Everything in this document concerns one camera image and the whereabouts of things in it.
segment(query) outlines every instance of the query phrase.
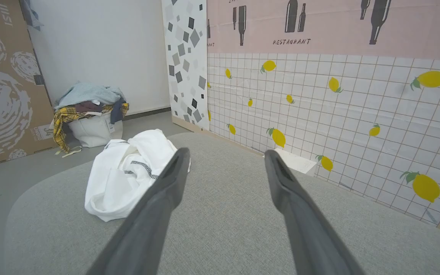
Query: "black baseboard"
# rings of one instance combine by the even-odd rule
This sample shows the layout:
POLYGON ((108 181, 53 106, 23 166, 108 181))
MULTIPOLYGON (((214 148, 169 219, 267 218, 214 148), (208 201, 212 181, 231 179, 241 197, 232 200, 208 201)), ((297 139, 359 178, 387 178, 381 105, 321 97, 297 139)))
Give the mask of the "black baseboard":
POLYGON ((123 120, 133 120, 134 118, 143 117, 147 115, 155 115, 156 113, 164 113, 164 112, 170 112, 171 108, 160 108, 158 110, 144 112, 144 113, 136 113, 135 115, 126 115, 123 120))

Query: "cardboard box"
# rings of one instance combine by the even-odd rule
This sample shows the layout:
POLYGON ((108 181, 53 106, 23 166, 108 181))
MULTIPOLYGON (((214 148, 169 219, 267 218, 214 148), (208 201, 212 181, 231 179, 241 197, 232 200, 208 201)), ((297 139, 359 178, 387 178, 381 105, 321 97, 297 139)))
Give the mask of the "cardboard box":
POLYGON ((0 1, 0 162, 56 147, 53 111, 18 0, 0 1))

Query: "gray floor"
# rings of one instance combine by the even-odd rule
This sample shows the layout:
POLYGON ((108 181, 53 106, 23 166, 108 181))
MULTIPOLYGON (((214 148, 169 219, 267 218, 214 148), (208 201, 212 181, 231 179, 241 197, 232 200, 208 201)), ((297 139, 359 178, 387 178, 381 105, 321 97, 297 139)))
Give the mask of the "gray floor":
MULTIPOLYGON (((123 139, 129 139, 135 134, 149 129, 161 129, 165 136, 189 132, 173 124, 171 112, 165 112, 124 121, 123 139)), ((72 145, 76 146, 77 141, 74 141, 72 145)), ((61 155, 54 155, 57 149, 52 149, 0 163, 0 274, 3 274, 2 252, 6 218, 19 196, 49 176, 92 161, 102 150, 103 146, 83 148, 82 152, 63 159, 61 155)))

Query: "laundry basket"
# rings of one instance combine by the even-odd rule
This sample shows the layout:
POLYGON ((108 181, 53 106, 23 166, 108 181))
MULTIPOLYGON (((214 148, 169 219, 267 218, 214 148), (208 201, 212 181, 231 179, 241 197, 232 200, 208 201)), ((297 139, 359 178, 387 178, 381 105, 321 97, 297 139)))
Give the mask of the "laundry basket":
POLYGON ((121 139, 123 123, 110 122, 111 113, 96 115, 91 118, 81 118, 69 123, 69 128, 83 147, 104 146, 111 139, 121 139))

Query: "yellow plaid shirt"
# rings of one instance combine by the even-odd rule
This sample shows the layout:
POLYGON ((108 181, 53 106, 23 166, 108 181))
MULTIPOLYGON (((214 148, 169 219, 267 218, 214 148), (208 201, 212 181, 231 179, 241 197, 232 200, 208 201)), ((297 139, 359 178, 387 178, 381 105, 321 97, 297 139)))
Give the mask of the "yellow plaid shirt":
MULTIPOLYGON (((129 109, 128 103, 122 103, 122 114, 125 116, 129 109)), ((103 106, 103 113, 111 112, 113 110, 113 105, 103 106)), ((85 115, 85 112, 76 112, 74 106, 66 106, 60 108, 54 115, 54 141, 58 144, 61 150, 69 153, 70 147, 66 143, 66 133, 62 130, 62 125, 65 122, 71 122, 78 120, 79 118, 90 118, 93 115, 85 115)))

